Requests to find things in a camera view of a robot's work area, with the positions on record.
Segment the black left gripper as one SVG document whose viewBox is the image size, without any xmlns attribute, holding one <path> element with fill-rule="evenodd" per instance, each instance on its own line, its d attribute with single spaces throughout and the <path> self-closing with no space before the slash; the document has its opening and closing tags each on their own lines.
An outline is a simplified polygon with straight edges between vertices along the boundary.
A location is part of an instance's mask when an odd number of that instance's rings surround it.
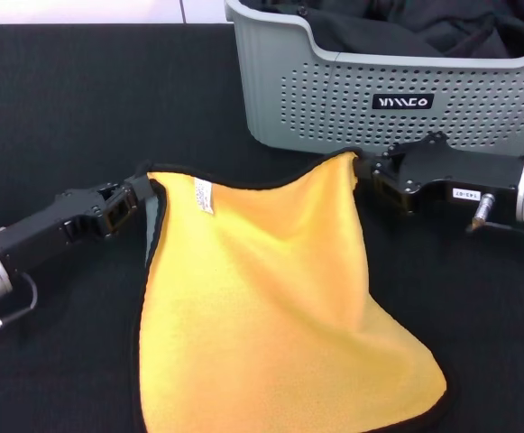
<svg viewBox="0 0 524 433">
<path fill-rule="evenodd" d="M 153 196 L 146 173 L 122 185 L 69 189 L 0 231 L 0 261 L 10 275 L 28 272 L 77 244 L 113 235 Z"/>
</svg>

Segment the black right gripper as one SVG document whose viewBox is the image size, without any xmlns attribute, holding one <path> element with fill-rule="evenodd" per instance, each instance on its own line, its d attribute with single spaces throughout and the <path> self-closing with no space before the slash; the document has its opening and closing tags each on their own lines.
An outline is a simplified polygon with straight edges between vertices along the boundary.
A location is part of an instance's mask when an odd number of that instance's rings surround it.
<svg viewBox="0 0 524 433">
<path fill-rule="evenodd" d="M 452 147 L 442 133 L 392 145 L 377 154 L 357 150 L 355 172 L 377 199 L 401 213 L 418 212 L 433 202 L 478 203 L 494 196 L 496 216 L 516 212 L 524 156 L 463 151 Z"/>
</svg>

